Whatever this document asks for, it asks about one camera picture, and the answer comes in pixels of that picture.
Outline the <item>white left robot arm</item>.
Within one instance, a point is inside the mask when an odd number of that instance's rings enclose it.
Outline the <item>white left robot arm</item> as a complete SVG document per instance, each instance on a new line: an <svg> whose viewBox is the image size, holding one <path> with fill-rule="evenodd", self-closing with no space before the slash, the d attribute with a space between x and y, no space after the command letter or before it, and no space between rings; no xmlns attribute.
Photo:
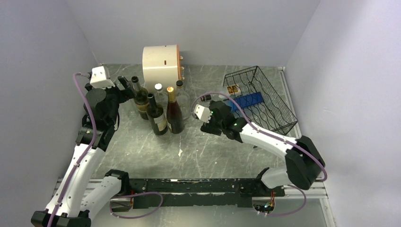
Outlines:
<svg viewBox="0 0 401 227"><path fill-rule="evenodd" d="M86 114L78 132L73 157L68 170L45 210L35 211L31 223L35 227L89 227L114 196L133 194L129 174L109 170L99 186L84 195L91 175L103 159L111 138L119 127L119 105L134 98L132 84L123 76L123 85L99 87L87 83L82 94Z"/></svg>

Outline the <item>red wine bottle gold foil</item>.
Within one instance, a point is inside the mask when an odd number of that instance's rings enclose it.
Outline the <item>red wine bottle gold foil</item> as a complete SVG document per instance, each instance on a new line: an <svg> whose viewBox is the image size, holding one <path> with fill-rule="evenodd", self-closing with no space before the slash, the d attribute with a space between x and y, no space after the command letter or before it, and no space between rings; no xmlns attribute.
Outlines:
<svg viewBox="0 0 401 227"><path fill-rule="evenodd" d="M166 89L168 94L168 104L166 111L167 126L173 134L179 134L184 130L183 115L180 106L176 100L173 87Z"/></svg>

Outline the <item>clear bottle with cork stopper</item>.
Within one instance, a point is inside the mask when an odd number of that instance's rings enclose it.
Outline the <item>clear bottle with cork stopper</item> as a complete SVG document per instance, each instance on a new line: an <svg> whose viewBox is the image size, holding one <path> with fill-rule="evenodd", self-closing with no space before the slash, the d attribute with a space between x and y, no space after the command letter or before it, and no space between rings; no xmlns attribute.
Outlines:
<svg viewBox="0 0 401 227"><path fill-rule="evenodd" d="M176 82L176 88L176 100L180 106L183 119L186 120L190 117L190 97L183 88L182 80Z"/></svg>

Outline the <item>blue clear vodka bottle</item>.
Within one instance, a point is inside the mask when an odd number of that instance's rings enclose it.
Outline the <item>blue clear vodka bottle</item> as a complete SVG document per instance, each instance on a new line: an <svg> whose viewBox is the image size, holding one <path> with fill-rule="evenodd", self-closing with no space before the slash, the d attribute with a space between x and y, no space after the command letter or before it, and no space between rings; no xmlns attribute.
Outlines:
<svg viewBox="0 0 401 227"><path fill-rule="evenodd" d="M261 92L239 96L234 98L233 100L239 105L241 109L245 109L247 107L264 102ZM231 107L231 112L239 111L239 108L231 100L228 100L226 104Z"/></svg>

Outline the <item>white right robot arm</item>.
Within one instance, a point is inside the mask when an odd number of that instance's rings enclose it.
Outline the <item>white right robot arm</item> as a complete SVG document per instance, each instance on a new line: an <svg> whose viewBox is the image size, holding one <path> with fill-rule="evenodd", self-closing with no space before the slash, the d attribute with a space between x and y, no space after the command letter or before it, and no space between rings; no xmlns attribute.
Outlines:
<svg viewBox="0 0 401 227"><path fill-rule="evenodd" d="M308 190L323 172L324 161L307 136L297 139L271 132L246 117L235 117L231 107L222 101L211 101L208 107L197 104L192 113L203 122L202 132L224 134L230 140L256 146L285 162L284 166L262 171L255 183L255 190L261 196L282 185Z"/></svg>

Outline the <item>large clear round bottle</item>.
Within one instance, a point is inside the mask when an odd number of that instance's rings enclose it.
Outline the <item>large clear round bottle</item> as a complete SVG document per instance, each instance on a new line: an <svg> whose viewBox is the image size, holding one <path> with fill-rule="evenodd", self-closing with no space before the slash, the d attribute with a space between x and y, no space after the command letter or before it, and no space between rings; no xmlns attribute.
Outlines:
<svg viewBox="0 0 401 227"><path fill-rule="evenodd" d="M167 108L168 104L168 95L167 92L164 90L163 85L161 83L156 83L154 85L156 90L156 102L162 105L163 108Z"/></svg>

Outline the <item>dark wine bottle black cap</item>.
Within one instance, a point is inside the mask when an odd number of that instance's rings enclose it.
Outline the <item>dark wine bottle black cap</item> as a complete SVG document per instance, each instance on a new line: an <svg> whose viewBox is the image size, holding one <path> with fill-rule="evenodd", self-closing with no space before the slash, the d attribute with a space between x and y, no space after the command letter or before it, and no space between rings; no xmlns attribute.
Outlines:
<svg viewBox="0 0 401 227"><path fill-rule="evenodd" d="M147 115L151 128L155 135L163 135L167 132L167 120L163 107L156 102L155 95L148 93Z"/></svg>

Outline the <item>dark green silver-capped wine bottle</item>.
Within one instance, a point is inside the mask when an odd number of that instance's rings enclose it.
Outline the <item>dark green silver-capped wine bottle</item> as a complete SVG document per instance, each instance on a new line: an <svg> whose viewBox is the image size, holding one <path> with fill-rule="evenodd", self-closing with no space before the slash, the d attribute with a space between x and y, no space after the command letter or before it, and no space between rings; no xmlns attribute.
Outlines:
<svg viewBox="0 0 401 227"><path fill-rule="evenodd" d="M139 78L137 76L133 76L131 78L131 82L134 91L134 102L139 111L139 114L142 119L148 120L148 115L147 115L148 91L141 86L141 84L139 83Z"/></svg>

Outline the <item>clear bottle with black cap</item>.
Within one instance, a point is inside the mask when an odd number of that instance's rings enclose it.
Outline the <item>clear bottle with black cap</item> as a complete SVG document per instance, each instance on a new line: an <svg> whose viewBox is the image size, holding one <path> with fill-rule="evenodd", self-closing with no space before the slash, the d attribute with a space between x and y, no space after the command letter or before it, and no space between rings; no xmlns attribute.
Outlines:
<svg viewBox="0 0 401 227"><path fill-rule="evenodd" d="M241 89L238 85L220 86L220 87L217 87L216 91L219 93L225 94L231 98L235 98L236 96L239 96L242 94ZM228 101L228 98L226 98L224 95L220 95L220 94L209 94L209 95L202 96L200 98L200 100L203 102L206 102L209 100Z"/></svg>

